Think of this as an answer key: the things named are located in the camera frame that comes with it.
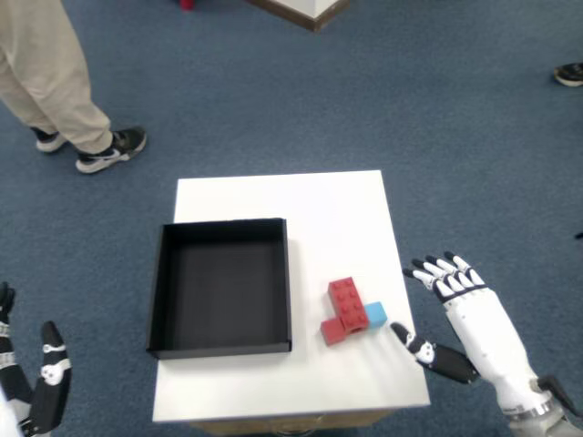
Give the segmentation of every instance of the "blue lego brick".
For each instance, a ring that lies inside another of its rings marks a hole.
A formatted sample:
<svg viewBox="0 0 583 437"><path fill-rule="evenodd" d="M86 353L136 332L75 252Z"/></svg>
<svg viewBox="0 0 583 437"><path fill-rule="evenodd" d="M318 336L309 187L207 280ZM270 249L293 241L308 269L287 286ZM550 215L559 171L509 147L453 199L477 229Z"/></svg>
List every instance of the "blue lego brick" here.
<svg viewBox="0 0 583 437"><path fill-rule="evenodd" d="M364 310L366 311L366 316L370 322L368 325L369 330L380 328L387 321L383 304L381 302L373 302L364 305Z"/></svg>

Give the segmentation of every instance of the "black box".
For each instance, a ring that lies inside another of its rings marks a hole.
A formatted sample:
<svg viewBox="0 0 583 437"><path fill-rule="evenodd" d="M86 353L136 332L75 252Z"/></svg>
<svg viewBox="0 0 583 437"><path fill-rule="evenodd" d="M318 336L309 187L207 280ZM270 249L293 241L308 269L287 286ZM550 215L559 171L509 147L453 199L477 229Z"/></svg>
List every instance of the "black box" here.
<svg viewBox="0 0 583 437"><path fill-rule="evenodd" d="M148 351L159 359L292 350L282 218L165 225Z"/></svg>

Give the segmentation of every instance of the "red object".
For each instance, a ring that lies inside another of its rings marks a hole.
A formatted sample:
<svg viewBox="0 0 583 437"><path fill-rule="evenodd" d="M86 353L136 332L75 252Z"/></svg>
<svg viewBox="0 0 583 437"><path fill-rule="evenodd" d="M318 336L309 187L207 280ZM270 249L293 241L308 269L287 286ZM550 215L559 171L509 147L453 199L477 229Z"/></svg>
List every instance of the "red object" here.
<svg viewBox="0 0 583 437"><path fill-rule="evenodd" d="M368 317L352 278L330 282L328 293L346 335L368 328Z"/></svg>
<svg viewBox="0 0 583 437"><path fill-rule="evenodd" d="M339 317L323 321L320 325L320 330L328 346L339 343L346 338L346 331Z"/></svg>
<svg viewBox="0 0 583 437"><path fill-rule="evenodd" d="M189 11L194 8L194 0L180 0L180 6L185 11Z"/></svg>

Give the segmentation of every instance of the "sneaker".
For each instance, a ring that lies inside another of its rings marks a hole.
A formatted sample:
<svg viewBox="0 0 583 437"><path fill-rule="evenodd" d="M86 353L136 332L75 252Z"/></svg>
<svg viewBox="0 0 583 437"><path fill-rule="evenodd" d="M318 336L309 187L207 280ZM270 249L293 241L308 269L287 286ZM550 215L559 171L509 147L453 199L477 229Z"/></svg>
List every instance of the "sneaker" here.
<svg viewBox="0 0 583 437"><path fill-rule="evenodd" d="M91 155L79 152L77 170L81 173L96 173L119 161L129 161L146 146L146 132L141 127L113 132L111 146L101 153Z"/></svg>
<svg viewBox="0 0 583 437"><path fill-rule="evenodd" d="M58 132L47 134L42 130L31 127L36 135L36 148L43 153L53 153L65 145L66 139Z"/></svg>
<svg viewBox="0 0 583 437"><path fill-rule="evenodd" d="M564 86L583 85L583 64L567 64L555 68L555 79Z"/></svg>

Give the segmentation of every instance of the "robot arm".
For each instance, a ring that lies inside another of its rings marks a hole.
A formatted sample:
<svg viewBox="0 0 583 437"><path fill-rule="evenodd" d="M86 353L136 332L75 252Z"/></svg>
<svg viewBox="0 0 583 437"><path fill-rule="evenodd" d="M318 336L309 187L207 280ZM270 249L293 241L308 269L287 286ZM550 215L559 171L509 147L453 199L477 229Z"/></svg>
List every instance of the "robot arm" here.
<svg viewBox="0 0 583 437"><path fill-rule="evenodd" d="M420 280L442 302L466 355L422 340L397 322L391 325L395 334L428 370L463 383L478 376L492 383L502 413L515 424L542 417L546 420L554 412L557 417L545 423L548 431L564 418L562 409L553 402L553 394L567 407L572 407L572 402L555 379L539 379L533 372L524 344L498 296L463 259L451 252L445 256L451 263L435 257L415 259L417 269L405 269L404 274ZM521 434L512 423L510 428L516 435L551 435L532 431ZM573 429L583 436L583 432Z"/></svg>
<svg viewBox="0 0 583 437"><path fill-rule="evenodd" d="M32 437L48 435L60 423L71 382L71 364L55 324L43 325L43 368L31 390L15 361L8 315L15 291L0 284L0 435Z"/></svg>

